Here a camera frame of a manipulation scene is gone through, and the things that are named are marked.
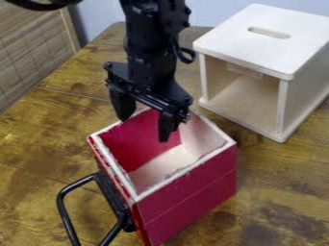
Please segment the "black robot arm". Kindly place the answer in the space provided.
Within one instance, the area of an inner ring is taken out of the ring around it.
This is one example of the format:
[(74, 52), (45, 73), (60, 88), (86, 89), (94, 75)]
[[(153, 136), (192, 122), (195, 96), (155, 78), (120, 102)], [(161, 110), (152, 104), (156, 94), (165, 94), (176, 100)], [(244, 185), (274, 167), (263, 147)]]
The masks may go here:
[(165, 142), (188, 120), (192, 104), (175, 79), (176, 64), (195, 61), (195, 52), (179, 44), (191, 9), (184, 0), (118, 0), (118, 4), (125, 16), (127, 62), (104, 63), (114, 114), (127, 120), (137, 103), (157, 110), (157, 139)]

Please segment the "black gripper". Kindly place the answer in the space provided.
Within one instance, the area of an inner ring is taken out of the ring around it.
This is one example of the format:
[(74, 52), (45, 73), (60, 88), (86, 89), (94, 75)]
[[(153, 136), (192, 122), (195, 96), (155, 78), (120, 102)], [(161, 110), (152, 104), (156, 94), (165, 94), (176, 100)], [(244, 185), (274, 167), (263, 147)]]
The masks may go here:
[(136, 103), (157, 110), (157, 138), (167, 142), (179, 124), (189, 119), (192, 98), (180, 87), (175, 73), (177, 62), (192, 63), (192, 51), (184, 47), (165, 47), (153, 53), (125, 49), (125, 55), (127, 62), (104, 63), (116, 117), (124, 122), (136, 110)]

